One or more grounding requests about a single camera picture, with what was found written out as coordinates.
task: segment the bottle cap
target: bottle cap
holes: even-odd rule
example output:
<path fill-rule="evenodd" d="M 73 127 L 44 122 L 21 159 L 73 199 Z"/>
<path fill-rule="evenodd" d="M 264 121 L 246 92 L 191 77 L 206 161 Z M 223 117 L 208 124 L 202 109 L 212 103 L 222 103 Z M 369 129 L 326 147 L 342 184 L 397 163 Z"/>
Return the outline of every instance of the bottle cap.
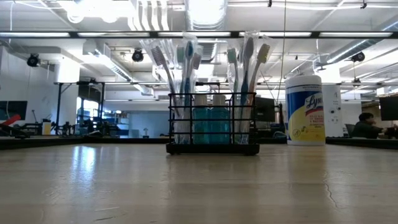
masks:
<path fill-rule="evenodd" d="M 195 106 L 206 106 L 207 105 L 207 95 L 196 95 L 194 105 Z"/>
<path fill-rule="evenodd" d="M 214 95 L 213 96 L 214 106 L 225 106 L 225 96 L 224 95 Z"/>

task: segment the ceiling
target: ceiling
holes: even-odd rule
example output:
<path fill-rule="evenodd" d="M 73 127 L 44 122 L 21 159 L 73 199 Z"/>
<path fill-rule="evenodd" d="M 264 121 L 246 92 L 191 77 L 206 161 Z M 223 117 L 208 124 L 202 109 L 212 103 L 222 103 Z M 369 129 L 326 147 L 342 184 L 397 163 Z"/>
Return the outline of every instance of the ceiling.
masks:
<path fill-rule="evenodd" d="M 13 1 L 0 0 L 0 30 L 78 30 L 78 31 L 102 31 L 102 30 L 131 30 L 127 24 L 125 14 L 129 14 L 131 0 L 119 0 L 112 2 L 112 10 L 107 13 L 115 13 L 120 17 L 114 23 L 107 23 L 100 17 L 91 15 L 85 17 L 80 23 L 73 24 L 68 21 L 67 12 L 64 9 L 43 9 L 43 7 L 60 7 L 68 4 L 68 1 Z M 340 31 L 380 31 L 386 21 L 398 21 L 396 14 L 398 1 L 396 0 L 366 0 L 368 7 L 360 9 L 363 0 L 289 0 L 284 8 L 285 1 L 273 0 L 272 7 L 267 7 L 268 1 L 229 0 L 226 11 L 225 30 L 340 30 Z M 149 23 L 151 3 L 149 4 Z M 170 30 L 185 30 L 186 19 L 184 0 L 168 0 L 168 25 Z M 321 10 L 326 7 L 355 7 L 354 9 Z M 20 46 L 51 46 L 59 47 L 74 57 L 82 60 L 81 76 L 95 77 L 107 82 L 115 81 L 116 75 L 100 63 L 86 61 L 81 50 L 85 40 L 82 39 L 18 39 L 13 40 L 12 47 Z M 134 63 L 131 54 L 135 48 L 141 47 L 137 39 L 98 39 L 98 45 L 107 44 L 111 50 L 112 59 L 117 61 L 137 81 L 155 82 L 152 75 L 152 62 L 146 57 L 143 62 Z M 227 59 L 226 49 L 234 40 L 219 44 L 214 72 L 208 75 L 209 80 L 223 82 L 226 78 Z M 288 75 L 294 68 L 308 60 L 316 60 L 317 55 L 326 56 L 338 49 L 352 43 L 349 39 L 277 39 L 275 48 L 269 61 L 260 69 L 270 82 L 279 82 L 280 78 Z M 366 82 L 381 82 L 383 80 L 394 81 L 398 78 L 398 69 L 393 65 L 398 56 L 398 40 L 383 40 L 363 52 L 366 59 L 356 63 L 355 69 L 352 62 L 340 62 L 341 80 L 344 82 L 358 77 L 383 71 L 387 66 L 391 69 L 378 73 L 366 79 Z"/>

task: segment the table surface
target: table surface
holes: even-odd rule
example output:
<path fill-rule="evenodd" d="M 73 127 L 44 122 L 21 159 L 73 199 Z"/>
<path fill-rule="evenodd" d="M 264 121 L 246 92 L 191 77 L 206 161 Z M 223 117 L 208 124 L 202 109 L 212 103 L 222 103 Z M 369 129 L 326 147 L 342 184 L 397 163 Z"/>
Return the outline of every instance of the table surface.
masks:
<path fill-rule="evenodd" d="M 0 223 L 397 223 L 398 151 L 160 144 L 0 151 Z"/>

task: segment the red object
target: red object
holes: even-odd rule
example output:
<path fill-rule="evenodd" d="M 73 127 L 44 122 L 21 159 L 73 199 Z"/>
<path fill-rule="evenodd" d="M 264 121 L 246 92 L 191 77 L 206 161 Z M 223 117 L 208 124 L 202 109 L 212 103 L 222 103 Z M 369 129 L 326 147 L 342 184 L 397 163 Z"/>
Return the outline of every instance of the red object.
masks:
<path fill-rule="evenodd" d="M 3 122 L 2 124 L 4 125 L 12 125 L 14 122 L 19 121 L 21 119 L 21 116 L 19 114 L 12 116 L 10 119 L 7 121 Z"/>

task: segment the man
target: man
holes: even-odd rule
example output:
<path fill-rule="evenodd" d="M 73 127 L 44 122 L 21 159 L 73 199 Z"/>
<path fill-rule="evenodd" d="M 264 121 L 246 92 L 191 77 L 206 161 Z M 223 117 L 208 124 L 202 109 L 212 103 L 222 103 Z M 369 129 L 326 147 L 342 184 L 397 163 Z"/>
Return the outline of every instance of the man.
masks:
<path fill-rule="evenodd" d="M 353 131 L 354 138 L 367 138 L 367 139 L 377 139 L 379 133 L 384 133 L 387 130 L 383 128 L 378 128 L 374 126 L 373 114 L 371 113 L 361 113 L 359 116 L 359 122 L 355 124 Z"/>

